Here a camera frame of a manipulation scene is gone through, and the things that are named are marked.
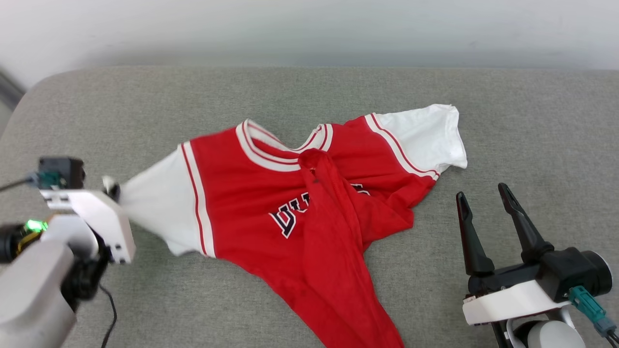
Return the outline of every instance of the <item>white sleeve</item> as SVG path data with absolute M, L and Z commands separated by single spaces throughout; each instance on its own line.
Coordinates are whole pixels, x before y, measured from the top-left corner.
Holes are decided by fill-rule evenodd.
M 437 179 L 450 165 L 467 166 L 458 117 L 456 107 L 434 104 L 423 109 L 372 114 L 366 120 L 387 140 L 404 169 Z
M 181 146 L 121 185 L 118 204 L 132 221 L 163 238 L 174 255 L 201 252 L 194 189 Z

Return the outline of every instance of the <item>robotic arm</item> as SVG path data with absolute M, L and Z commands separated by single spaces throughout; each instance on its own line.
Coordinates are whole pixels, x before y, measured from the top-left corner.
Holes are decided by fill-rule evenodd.
M 104 178 L 104 191 L 84 190 L 82 167 L 68 157 L 40 159 L 29 181 L 50 209 L 65 214 L 0 227 L 0 263 L 12 262 L 0 274 L 1 347 L 62 346 L 108 263 L 133 259 L 129 220 L 116 203 L 119 186 Z
M 499 348 L 584 348 L 568 306 L 574 305 L 593 322 L 598 333 L 611 341 L 615 324 L 594 296 L 607 294 L 612 275 L 604 259 L 593 251 L 567 248 L 556 251 L 531 222 L 509 187 L 498 185 L 505 211 L 511 215 L 522 246 L 522 263 L 495 269 L 483 251 L 472 223 L 469 203 L 456 195 L 464 265 L 469 293 L 462 311 L 469 325 L 492 325 Z M 513 322 L 546 314 L 547 321 Z

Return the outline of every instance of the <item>gray fabric surface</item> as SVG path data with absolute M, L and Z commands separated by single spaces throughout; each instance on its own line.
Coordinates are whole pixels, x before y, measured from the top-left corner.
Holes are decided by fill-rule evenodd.
M 2 132 L 4 132 L 4 128 L 6 128 L 6 124 L 9 122 L 12 114 L 13 110 L 9 109 L 3 102 L 0 102 L 0 136 L 2 136 Z
M 619 72 L 480 69 L 200 69 L 112 67 L 50 77 L 26 94 L 0 139 L 0 178 L 41 155 L 84 159 L 87 186 L 126 181 L 177 143 L 252 118 L 296 147 L 318 123 L 453 104 L 469 159 L 449 169 L 414 210 L 415 227 L 366 252 L 378 297 L 407 347 L 496 347 L 489 326 L 468 327 L 454 195 L 465 191 L 497 267 L 520 247 L 496 184 L 507 183 L 557 248 L 602 254 L 619 269 Z M 34 189 L 2 195 L 2 222 L 48 215 Z M 119 320 L 109 347 L 320 347 L 262 281 L 225 261 L 176 258 L 134 227 L 135 263 L 103 284 Z M 619 320 L 619 295 L 599 298 Z M 605 347 L 572 311 L 588 347 Z M 103 294 L 82 305 L 65 347 L 97 347 L 111 321 Z

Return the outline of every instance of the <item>jersey lettering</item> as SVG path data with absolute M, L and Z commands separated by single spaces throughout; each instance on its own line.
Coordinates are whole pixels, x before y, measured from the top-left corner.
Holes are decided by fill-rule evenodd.
M 362 184 L 350 184 L 355 190 L 359 193 L 365 193 L 370 195 L 369 192 L 363 189 Z M 297 217 L 294 215 L 293 211 L 298 212 L 306 212 L 310 206 L 310 194 L 303 193 L 301 195 L 302 202 L 299 203 L 299 199 L 295 198 L 283 206 L 279 207 L 277 212 L 271 212 L 269 215 L 275 220 L 279 228 L 282 229 L 282 235 L 288 239 L 292 230 L 295 229 L 297 225 Z
M 370 195 L 369 192 L 367 192 L 366 190 L 363 189 L 363 184 L 350 184 L 352 187 L 355 188 L 355 190 L 359 193 L 365 193 L 368 196 Z

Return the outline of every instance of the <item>basketball jersey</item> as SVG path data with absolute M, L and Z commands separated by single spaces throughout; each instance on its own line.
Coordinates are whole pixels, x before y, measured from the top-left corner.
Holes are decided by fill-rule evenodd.
M 450 165 L 458 111 L 431 105 L 320 124 L 290 149 L 251 120 L 180 144 L 121 188 L 129 217 L 172 253 L 198 251 L 264 279 L 327 347 L 402 347 L 363 252 L 410 228 Z

